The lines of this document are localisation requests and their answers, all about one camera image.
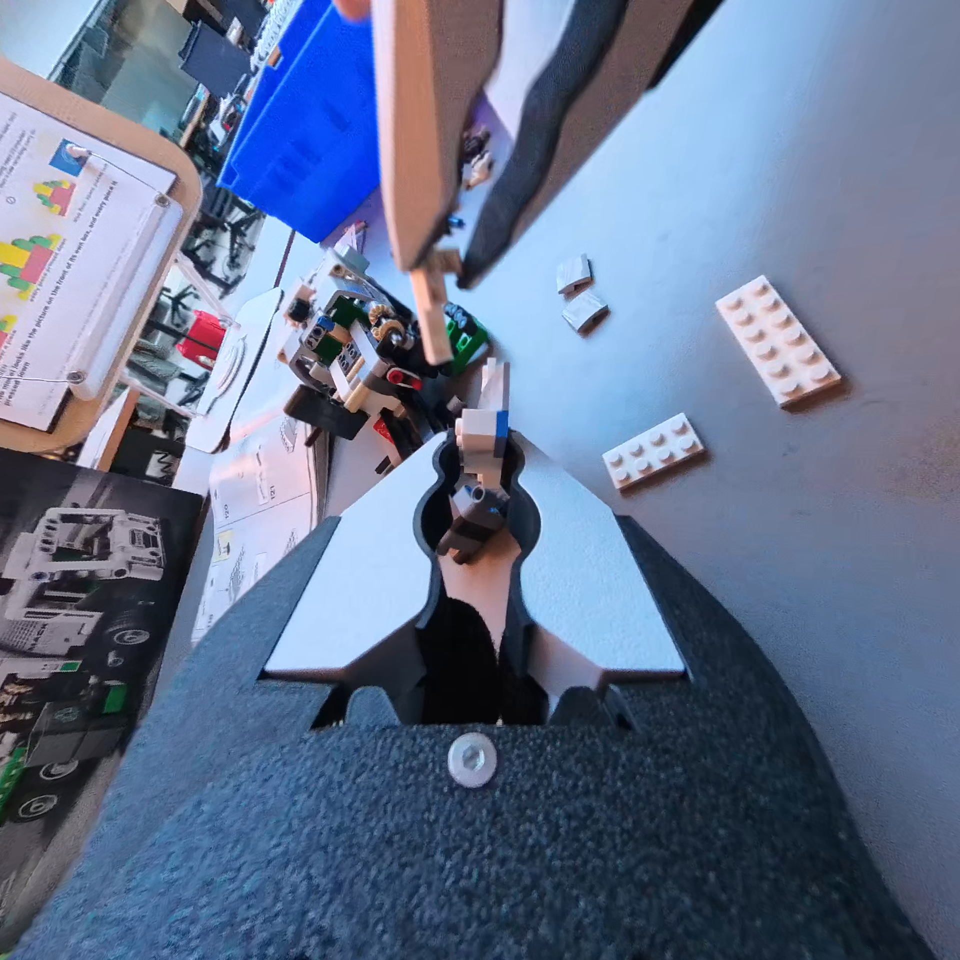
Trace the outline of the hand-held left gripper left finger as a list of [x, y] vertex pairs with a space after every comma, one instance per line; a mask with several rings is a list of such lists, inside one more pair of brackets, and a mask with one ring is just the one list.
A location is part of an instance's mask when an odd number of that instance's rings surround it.
[[421, 679], [417, 625], [439, 573], [422, 503], [441, 479], [431, 438], [338, 518], [265, 663], [281, 679]]

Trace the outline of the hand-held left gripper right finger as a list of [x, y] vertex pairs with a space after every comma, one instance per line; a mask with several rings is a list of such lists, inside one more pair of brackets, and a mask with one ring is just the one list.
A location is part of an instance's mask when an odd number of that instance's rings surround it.
[[570, 690], [687, 677], [619, 518], [519, 431], [510, 432], [510, 569], [500, 659], [520, 705], [551, 714]]

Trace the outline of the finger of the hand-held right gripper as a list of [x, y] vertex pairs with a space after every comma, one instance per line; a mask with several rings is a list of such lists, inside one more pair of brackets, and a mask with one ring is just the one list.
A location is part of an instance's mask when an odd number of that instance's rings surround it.
[[380, 188], [394, 261], [417, 269], [461, 190], [462, 135], [497, 64], [500, 1], [374, 1]]
[[476, 287], [698, 34], [697, 2], [573, 2], [523, 96], [457, 285]]

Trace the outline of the white blue lego assembly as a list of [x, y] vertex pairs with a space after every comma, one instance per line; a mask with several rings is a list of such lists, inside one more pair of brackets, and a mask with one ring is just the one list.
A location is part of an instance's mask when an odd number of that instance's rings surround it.
[[451, 522], [437, 552], [460, 566], [471, 562], [506, 523], [509, 394], [509, 363], [488, 358], [477, 405], [464, 408], [455, 424], [461, 473], [449, 498]]

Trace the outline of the thin white lego plate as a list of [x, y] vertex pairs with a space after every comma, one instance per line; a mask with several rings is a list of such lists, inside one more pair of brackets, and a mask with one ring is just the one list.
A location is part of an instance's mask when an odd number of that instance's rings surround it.
[[461, 253], [449, 246], [433, 248], [409, 273], [421, 344], [430, 366], [443, 366], [453, 357], [444, 310], [449, 301], [446, 276], [458, 277], [461, 271]]

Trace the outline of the short white lego plate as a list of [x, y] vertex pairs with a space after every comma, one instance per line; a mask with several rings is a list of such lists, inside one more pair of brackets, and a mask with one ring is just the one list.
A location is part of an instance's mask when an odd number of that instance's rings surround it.
[[602, 459], [613, 488], [622, 491], [706, 452], [690, 419], [680, 413], [606, 450]]

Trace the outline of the green black lego subassembly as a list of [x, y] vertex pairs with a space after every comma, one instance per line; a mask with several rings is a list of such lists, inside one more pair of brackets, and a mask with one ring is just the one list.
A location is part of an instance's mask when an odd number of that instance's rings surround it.
[[452, 360], [445, 367], [446, 375], [455, 378], [480, 356], [489, 342], [489, 333], [473, 314], [459, 304], [446, 303], [443, 314], [452, 350]]

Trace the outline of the partly built lego truck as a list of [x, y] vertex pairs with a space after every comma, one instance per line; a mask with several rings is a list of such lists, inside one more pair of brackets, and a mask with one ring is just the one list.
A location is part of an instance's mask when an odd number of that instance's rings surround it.
[[412, 312], [367, 274], [368, 260], [342, 241], [325, 250], [283, 308], [292, 328], [278, 358], [295, 378], [283, 413], [351, 441], [372, 426], [397, 466], [436, 435], [459, 407], [447, 397], [448, 363], [426, 360]]

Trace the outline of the lego set box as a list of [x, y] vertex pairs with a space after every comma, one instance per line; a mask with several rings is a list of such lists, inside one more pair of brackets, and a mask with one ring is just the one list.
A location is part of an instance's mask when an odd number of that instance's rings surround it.
[[197, 545], [197, 494], [2, 449], [2, 927], [74, 846], [152, 691]]

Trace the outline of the long white lego plate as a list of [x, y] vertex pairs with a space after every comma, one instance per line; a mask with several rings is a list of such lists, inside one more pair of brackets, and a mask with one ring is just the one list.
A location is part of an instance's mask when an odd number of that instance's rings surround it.
[[780, 409], [842, 383], [833, 362], [765, 275], [720, 297], [715, 308]]

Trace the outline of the blue storage bin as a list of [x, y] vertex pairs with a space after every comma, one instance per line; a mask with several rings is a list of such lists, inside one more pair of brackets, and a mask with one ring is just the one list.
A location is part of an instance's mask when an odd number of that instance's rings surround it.
[[218, 186], [314, 243], [378, 187], [374, 43], [368, 21], [303, 2], [261, 74]]

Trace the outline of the instruction booklet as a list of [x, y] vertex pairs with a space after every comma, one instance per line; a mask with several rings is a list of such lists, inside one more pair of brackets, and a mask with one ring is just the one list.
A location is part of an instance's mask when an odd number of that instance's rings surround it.
[[325, 518], [329, 437], [287, 414], [264, 419], [214, 456], [213, 548], [191, 643]]

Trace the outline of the white rounded board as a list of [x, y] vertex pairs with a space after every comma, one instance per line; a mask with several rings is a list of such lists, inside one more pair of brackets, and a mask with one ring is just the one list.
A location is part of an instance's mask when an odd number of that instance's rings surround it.
[[291, 334], [284, 303], [275, 287], [239, 309], [189, 422], [187, 448], [214, 453], [237, 445], [281, 413], [293, 390], [279, 359]]

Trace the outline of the red storage crate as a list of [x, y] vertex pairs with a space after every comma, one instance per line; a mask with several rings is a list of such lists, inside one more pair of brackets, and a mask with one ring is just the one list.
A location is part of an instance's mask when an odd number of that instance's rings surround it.
[[225, 336], [226, 329], [220, 318], [206, 310], [196, 309], [190, 327], [175, 349], [186, 360], [211, 370]]

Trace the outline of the wooden board with instruction sheet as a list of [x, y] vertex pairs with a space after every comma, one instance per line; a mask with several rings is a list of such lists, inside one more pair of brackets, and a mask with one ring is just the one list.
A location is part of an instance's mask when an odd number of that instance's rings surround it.
[[119, 382], [199, 212], [186, 153], [1, 62], [1, 446], [70, 447]]

